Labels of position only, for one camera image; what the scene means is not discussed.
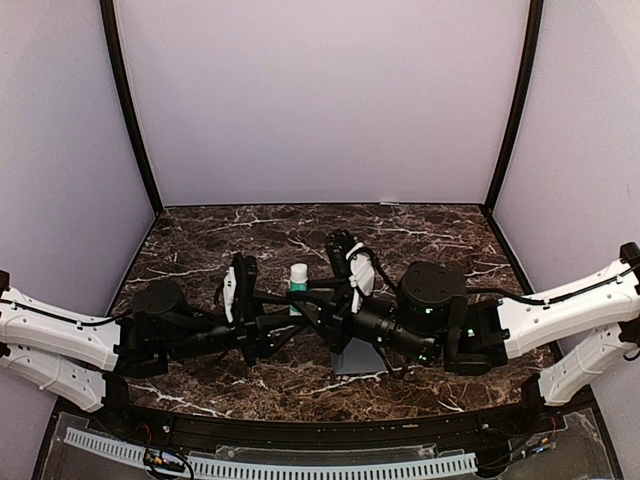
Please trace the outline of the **green white glue stick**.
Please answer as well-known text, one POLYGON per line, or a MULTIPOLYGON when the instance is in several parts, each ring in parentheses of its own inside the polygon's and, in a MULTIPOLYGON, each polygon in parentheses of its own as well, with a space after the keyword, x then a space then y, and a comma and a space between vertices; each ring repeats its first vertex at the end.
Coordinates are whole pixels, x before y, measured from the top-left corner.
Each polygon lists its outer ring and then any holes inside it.
POLYGON ((296 263, 290 267, 289 290, 292 292, 306 291, 308 282, 308 265, 296 263))

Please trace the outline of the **grey-blue paper envelope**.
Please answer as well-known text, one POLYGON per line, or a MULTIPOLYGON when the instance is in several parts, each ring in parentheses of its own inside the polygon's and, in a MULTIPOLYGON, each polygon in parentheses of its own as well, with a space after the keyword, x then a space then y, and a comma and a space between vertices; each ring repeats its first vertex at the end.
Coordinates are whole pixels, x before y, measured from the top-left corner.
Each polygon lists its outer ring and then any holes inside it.
POLYGON ((386 371, 382 358, 367 342, 352 338, 340 354, 331 354, 336 375, 359 376, 386 371))

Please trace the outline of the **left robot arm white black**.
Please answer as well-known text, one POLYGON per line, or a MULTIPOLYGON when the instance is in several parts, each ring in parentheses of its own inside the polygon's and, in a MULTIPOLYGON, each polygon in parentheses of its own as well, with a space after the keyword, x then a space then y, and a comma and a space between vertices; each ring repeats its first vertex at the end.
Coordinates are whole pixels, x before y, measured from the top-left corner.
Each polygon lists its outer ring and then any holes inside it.
POLYGON ((191 307, 180 286, 154 281, 135 294, 129 310, 91 317, 37 301, 1 274, 1 367, 101 417, 120 436, 141 427, 140 412, 112 388, 122 378, 164 375, 171 361, 238 350, 248 364, 277 353, 306 321, 287 310, 266 314, 227 277, 224 309, 191 307))

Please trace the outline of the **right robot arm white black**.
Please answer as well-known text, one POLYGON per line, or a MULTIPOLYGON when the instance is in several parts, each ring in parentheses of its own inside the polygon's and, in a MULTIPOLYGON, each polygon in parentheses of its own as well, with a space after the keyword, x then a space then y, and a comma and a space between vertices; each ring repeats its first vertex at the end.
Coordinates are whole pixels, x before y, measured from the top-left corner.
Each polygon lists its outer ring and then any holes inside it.
POLYGON ((345 255, 350 274, 306 291, 289 302, 337 352, 357 338, 394 350, 423 365, 442 360, 445 371, 481 376, 531 350, 578 333, 585 338, 554 365, 528 379, 528 397, 510 413, 521 434, 534 432, 549 407, 567 404, 585 385, 625 354, 639 348, 639 247, 630 242, 602 270, 555 289, 520 296, 475 288, 459 271, 412 263, 394 288, 396 299, 374 296, 384 272, 375 254, 357 244, 345 255))

